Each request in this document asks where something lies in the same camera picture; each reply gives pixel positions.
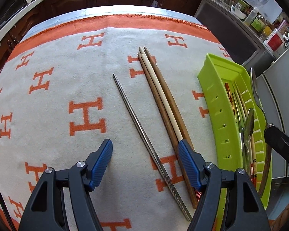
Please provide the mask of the steel chopstick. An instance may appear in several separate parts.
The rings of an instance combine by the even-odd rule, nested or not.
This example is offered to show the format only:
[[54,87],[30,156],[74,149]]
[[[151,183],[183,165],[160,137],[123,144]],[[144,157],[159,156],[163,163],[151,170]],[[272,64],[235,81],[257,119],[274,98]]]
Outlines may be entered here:
[[134,112],[133,107],[131,106],[128,97],[126,96],[126,94],[124,93],[124,90],[117,78],[117,76],[113,73],[112,74],[114,82],[119,90],[119,93],[124,101],[124,104],[129,112],[129,115],[131,116],[131,119],[133,120],[133,123],[146,147],[146,149],[149,152],[149,155],[151,156],[154,164],[156,165],[161,177],[163,178],[164,182],[166,183],[169,191],[171,192],[173,198],[175,199],[176,203],[178,204],[182,214],[184,215],[184,217],[186,218],[187,221],[191,222],[192,221],[192,216],[189,212],[189,210],[187,209],[185,203],[183,202],[182,198],[180,197],[180,194],[178,193],[178,191],[176,190],[176,187],[174,186],[174,184],[172,183],[166,169],[164,168],[164,165],[162,164],[162,162],[159,159],[158,154],[155,151],[155,148],[153,147],[149,137],[147,136],[144,128],[142,127],[138,117],[136,116],[136,113]]

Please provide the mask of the steel spoon wooden handle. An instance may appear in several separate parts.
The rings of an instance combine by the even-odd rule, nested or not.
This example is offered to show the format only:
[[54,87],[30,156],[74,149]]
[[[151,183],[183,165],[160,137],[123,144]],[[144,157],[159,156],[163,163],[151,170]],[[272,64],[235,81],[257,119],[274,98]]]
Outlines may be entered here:
[[[267,122],[267,117],[266,117],[265,111],[263,109],[263,106],[261,104],[260,97],[257,91],[256,73],[253,67],[250,68],[250,77],[251,77],[252,94],[253,94],[255,104],[257,108],[259,109],[258,118],[261,120],[261,125],[260,125],[261,131],[264,135],[264,132],[268,127],[268,122]],[[263,170],[263,175],[262,175],[261,182],[260,182],[260,188],[258,191],[258,194],[260,197],[262,197],[264,194],[268,176],[269,176],[269,170],[271,166],[271,147],[266,142],[264,142],[264,147],[265,147],[264,170]]]

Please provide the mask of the dark wooden chopstick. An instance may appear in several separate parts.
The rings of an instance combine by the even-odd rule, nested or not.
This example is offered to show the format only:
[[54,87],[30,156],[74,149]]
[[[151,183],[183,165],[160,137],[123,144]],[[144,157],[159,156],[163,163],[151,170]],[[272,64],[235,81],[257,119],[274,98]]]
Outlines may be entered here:
[[152,68],[153,70],[155,71],[155,74],[160,82],[160,85],[165,93],[165,97],[167,98],[167,101],[170,105],[170,108],[174,114],[174,118],[178,124],[178,128],[179,130],[181,131],[181,134],[183,136],[184,139],[186,139],[189,143],[189,145],[191,146],[191,148],[193,149],[193,151],[195,150],[194,149],[194,146],[193,146],[193,143],[191,141],[191,138],[189,136],[189,133],[187,131],[187,128],[185,126],[185,123],[183,121],[183,118],[182,118],[182,115],[180,114],[180,111],[178,109],[178,106],[176,104],[176,101],[175,99],[173,98],[172,96],[172,93],[160,71],[160,69],[158,68],[157,64],[156,64],[156,60],[152,57],[152,55],[150,54],[149,50],[147,47],[144,47],[144,51],[145,51],[145,54],[146,56],[148,57],[149,61],[151,62],[151,65],[152,65]]

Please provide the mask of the light wooden chopstick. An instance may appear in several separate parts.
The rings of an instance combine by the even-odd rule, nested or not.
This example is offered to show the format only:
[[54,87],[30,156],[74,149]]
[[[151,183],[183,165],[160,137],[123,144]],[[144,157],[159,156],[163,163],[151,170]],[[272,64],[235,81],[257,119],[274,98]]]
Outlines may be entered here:
[[140,52],[140,56],[141,56],[141,59],[143,60],[148,72],[149,72],[149,75],[155,85],[155,88],[157,89],[157,93],[159,95],[159,98],[162,102],[162,105],[164,107],[164,110],[168,116],[168,119],[170,120],[170,124],[174,130],[174,133],[175,133],[175,136],[176,136],[176,139],[178,141],[181,141],[183,139],[183,136],[181,134],[181,131],[179,130],[178,128],[178,124],[174,118],[174,114],[170,108],[170,105],[167,101],[167,98],[165,97],[165,93],[160,85],[160,82],[155,74],[155,71],[153,70],[152,68],[152,65],[151,65],[151,62],[149,61],[148,57],[146,56],[145,52],[144,52],[144,48],[143,47],[140,47],[139,48],[139,52]]

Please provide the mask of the lime green utensil tray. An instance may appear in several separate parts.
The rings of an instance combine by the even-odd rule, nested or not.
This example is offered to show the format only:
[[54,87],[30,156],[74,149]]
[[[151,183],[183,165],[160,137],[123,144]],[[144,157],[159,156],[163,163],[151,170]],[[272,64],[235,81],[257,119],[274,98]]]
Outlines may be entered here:
[[257,184],[260,187],[264,170],[265,138],[261,131],[259,109],[252,96],[251,78],[246,69],[228,59],[207,54],[198,80],[207,103],[220,169],[235,171],[243,166],[239,129],[224,84],[231,92],[237,90],[246,109],[254,109],[255,121],[252,140],[257,162]]

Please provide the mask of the red white canister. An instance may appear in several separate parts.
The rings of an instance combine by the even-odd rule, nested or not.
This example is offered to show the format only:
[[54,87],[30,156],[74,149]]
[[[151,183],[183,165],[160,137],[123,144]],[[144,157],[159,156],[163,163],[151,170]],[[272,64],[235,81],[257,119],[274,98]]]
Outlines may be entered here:
[[276,55],[281,55],[285,50],[283,36],[278,29],[275,29],[264,41],[265,46],[269,51]]

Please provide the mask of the clear plastic bottle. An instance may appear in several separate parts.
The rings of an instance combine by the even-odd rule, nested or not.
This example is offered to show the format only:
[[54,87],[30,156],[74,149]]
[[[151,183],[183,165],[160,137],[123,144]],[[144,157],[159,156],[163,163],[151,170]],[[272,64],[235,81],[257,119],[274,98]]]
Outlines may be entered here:
[[251,12],[249,13],[249,15],[246,17],[244,23],[249,26],[253,20],[256,18],[257,14],[259,12],[259,9],[255,6]]

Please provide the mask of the white bowl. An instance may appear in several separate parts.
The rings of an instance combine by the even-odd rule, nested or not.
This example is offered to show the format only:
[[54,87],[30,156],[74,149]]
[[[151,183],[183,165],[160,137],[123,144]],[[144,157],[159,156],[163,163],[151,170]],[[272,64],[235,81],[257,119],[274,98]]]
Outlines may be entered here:
[[233,5],[231,6],[230,11],[232,14],[234,14],[237,18],[241,20],[244,20],[246,18],[245,14]]

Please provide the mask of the orange white H-pattern cloth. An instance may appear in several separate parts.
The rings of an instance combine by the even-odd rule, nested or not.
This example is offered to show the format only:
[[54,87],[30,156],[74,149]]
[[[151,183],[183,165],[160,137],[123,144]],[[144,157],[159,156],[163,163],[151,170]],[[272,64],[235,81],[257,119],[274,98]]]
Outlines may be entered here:
[[189,223],[153,164],[115,85],[140,123],[191,213],[174,149],[138,61],[147,47],[193,143],[207,161],[216,146],[197,79],[208,53],[232,59],[204,26],[145,15],[74,20],[18,44],[0,74],[0,191],[18,224],[48,167],[70,168],[106,138],[113,155],[91,193],[105,230],[186,230]]

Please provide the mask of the white plastic bag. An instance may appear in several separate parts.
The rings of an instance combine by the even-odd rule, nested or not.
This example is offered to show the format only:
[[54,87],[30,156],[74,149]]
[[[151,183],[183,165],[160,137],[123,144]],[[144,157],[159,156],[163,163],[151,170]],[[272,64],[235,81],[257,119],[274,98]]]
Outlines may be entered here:
[[155,7],[155,8],[159,8],[159,7],[160,7],[157,0],[154,0],[154,1],[151,3],[150,6],[151,6],[151,7]]

